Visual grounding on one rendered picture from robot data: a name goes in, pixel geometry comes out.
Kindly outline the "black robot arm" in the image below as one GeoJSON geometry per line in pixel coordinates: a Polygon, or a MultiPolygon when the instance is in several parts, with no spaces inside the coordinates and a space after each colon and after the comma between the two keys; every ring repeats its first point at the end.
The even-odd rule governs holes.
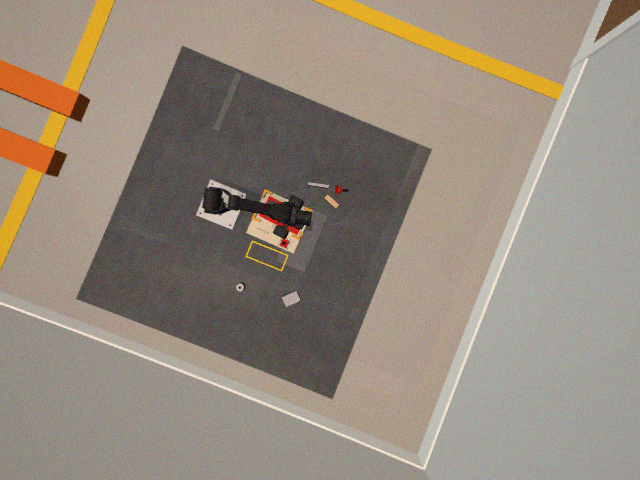
{"type": "Polygon", "coordinates": [[[284,201],[270,205],[243,199],[240,196],[232,195],[225,189],[217,187],[204,189],[202,208],[205,209],[205,211],[203,211],[204,213],[214,215],[222,215],[230,210],[243,210],[268,215],[272,220],[277,220],[278,223],[288,224],[288,226],[298,230],[301,230],[304,225],[310,226],[312,217],[312,212],[298,210],[298,206],[290,202],[284,201]],[[222,198],[222,191],[229,196],[228,207],[226,207],[227,203],[225,203],[224,198],[222,198]]]}

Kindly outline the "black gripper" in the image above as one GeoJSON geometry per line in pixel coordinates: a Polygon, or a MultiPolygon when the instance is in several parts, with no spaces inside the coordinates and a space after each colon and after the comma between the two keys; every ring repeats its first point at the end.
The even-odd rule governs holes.
{"type": "MultiPolygon", "coordinates": [[[[302,208],[302,206],[304,204],[303,200],[301,200],[301,199],[299,199],[299,198],[297,198],[295,196],[291,196],[288,202],[295,204],[295,206],[298,206],[298,210],[301,210],[301,208],[302,208]]],[[[283,239],[286,239],[286,237],[287,237],[287,235],[289,233],[289,230],[287,230],[288,224],[287,224],[286,227],[285,226],[286,226],[286,224],[283,224],[283,226],[276,225],[276,227],[275,227],[275,229],[273,231],[273,234],[275,234],[275,235],[277,235],[277,236],[279,236],[279,237],[281,237],[283,239]]]]}

